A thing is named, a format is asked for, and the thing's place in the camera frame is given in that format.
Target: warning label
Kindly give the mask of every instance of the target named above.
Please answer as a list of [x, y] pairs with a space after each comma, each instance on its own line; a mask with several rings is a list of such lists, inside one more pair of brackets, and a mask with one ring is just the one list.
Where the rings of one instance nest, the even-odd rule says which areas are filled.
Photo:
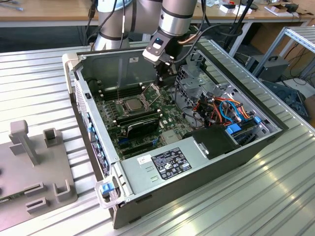
[[153, 156], [152, 161], [163, 180], [167, 180], [191, 169], [191, 165], [179, 147]]

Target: wire bundle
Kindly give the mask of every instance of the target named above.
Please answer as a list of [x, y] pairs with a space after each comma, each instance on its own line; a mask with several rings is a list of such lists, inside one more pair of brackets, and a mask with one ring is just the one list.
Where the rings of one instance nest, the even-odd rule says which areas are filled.
[[246, 113], [246, 111], [244, 110], [244, 107], [242, 106], [242, 104], [238, 101], [235, 101], [233, 99], [226, 99], [223, 97], [216, 97], [215, 101], [220, 101], [220, 114], [222, 117], [224, 117], [226, 120], [230, 121], [231, 123], [234, 123], [234, 121], [229, 118], [226, 115], [226, 112], [224, 112], [224, 103], [229, 104], [236, 112], [237, 116], [241, 119], [241, 120], [246, 120], [249, 119], [250, 116]]

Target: wooden desk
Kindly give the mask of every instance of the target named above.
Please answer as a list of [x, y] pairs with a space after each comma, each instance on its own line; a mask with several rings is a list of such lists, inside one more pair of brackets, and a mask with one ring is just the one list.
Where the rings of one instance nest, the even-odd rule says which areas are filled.
[[[245, 16], [244, 22], [249, 21], [249, 20], [256, 20], [256, 21], [278, 21], [278, 22], [299, 22], [299, 21], [306, 21], [309, 19], [314, 18], [314, 16], [311, 15], [303, 15], [302, 19], [300, 20], [299, 17], [293, 17], [292, 16], [286, 16], [286, 17], [279, 17], [268, 10], [266, 10], [264, 7], [266, 5], [261, 5], [259, 4], [258, 7], [259, 9], [256, 11], [253, 11], [251, 14], [247, 14]], [[218, 19], [224, 19], [224, 20], [233, 20], [235, 19], [235, 15], [233, 13], [224, 13], [223, 11], [219, 10], [219, 6], [214, 5], [212, 7], [207, 7], [206, 10], [207, 17], [209, 20], [218, 20]], [[195, 8], [193, 18], [195, 20], [201, 20], [202, 19], [202, 8], [201, 4], [197, 3], [197, 6]]]
[[[241, 45], [244, 37], [246, 36], [248, 30], [250, 29], [252, 23], [265, 23], [265, 22], [302, 22], [301, 26], [307, 26], [309, 22], [315, 17], [312, 15], [302, 15], [301, 18], [296, 16], [286, 16], [286, 17], [279, 17], [268, 10], [266, 10], [264, 7], [266, 5], [258, 5], [259, 9], [257, 11], [253, 11], [251, 14], [247, 14], [243, 20], [244, 24], [242, 27], [243, 34], [238, 36], [230, 49], [230, 56], [234, 56], [237, 52], [239, 46]], [[219, 10], [219, 7], [217, 5], [214, 5], [212, 7], [207, 7], [206, 10], [207, 17], [210, 21], [210, 23], [231, 23], [234, 22], [235, 15], [233, 13], [224, 13]], [[197, 6], [195, 8], [194, 17], [192, 22], [197, 23], [202, 19], [202, 8], [201, 4], [197, 3]], [[283, 50], [282, 54], [284, 54], [290, 45], [292, 44], [292, 41], [286, 46], [285, 50]]]
[[[90, 0], [19, 0], [24, 11], [0, 7], [0, 27], [44, 27], [44, 26], [84, 26], [88, 21]], [[207, 7], [210, 23], [231, 23], [235, 19], [232, 13], [225, 14], [214, 5]], [[234, 56], [252, 23], [263, 22], [303, 22], [306, 26], [313, 16], [277, 17], [259, 6], [259, 10], [247, 15], [244, 19], [243, 34], [239, 36], [230, 50]], [[192, 23], [200, 23], [202, 19], [201, 4], [197, 4]], [[95, 14], [91, 25], [98, 25], [98, 15]]]

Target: table leg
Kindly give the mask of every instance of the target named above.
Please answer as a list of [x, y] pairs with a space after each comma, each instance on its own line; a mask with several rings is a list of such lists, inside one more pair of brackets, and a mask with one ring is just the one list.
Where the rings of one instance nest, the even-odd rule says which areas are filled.
[[[311, 20], [305, 21], [301, 24], [301, 27], [307, 26]], [[282, 49], [282, 51], [279, 53], [280, 57], [284, 57], [286, 52], [289, 50], [289, 48], [292, 46], [292, 44], [295, 42], [295, 40], [290, 39], [290, 41], [286, 44], [286, 46]]]
[[247, 23], [244, 23], [243, 27], [242, 27], [242, 35], [238, 36], [237, 39], [235, 40], [230, 52], [229, 52], [229, 55], [231, 57], [234, 57], [235, 53], [237, 52], [238, 48], [240, 47], [243, 39], [245, 38], [248, 30], [250, 29], [252, 25], [252, 22], [247, 22]]

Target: aluminum extrusion table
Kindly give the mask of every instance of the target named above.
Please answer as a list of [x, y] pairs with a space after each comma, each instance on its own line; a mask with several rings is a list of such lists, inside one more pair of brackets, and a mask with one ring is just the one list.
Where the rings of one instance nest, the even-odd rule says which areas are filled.
[[[46, 127], [63, 132], [79, 198], [14, 226], [4, 235], [314, 235], [315, 130], [214, 42], [200, 41], [290, 127], [246, 165], [113, 230], [99, 207], [95, 176], [68, 98], [61, 56], [87, 47], [0, 54], [0, 142], [10, 121], [25, 119], [30, 135]], [[209, 73], [225, 78], [212, 65]]]
[[[259, 71], [262, 69], [268, 58], [271, 56], [272, 52], [285, 36], [289, 36], [291, 40], [281, 51], [281, 57], [286, 53], [286, 51], [289, 49], [289, 47], [292, 45], [292, 42], [294, 41], [301, 44], [303, 47], [307, 48], [311, 52], [315, 53], [315, 27], [284, 27], [266, 52], [265, 56], [252, 72], [254, 76], [258, 75]], [[303, 70], [301, 76], [306, 76], [314, 66], [315, 60], [313, 59], [311, 63]]]

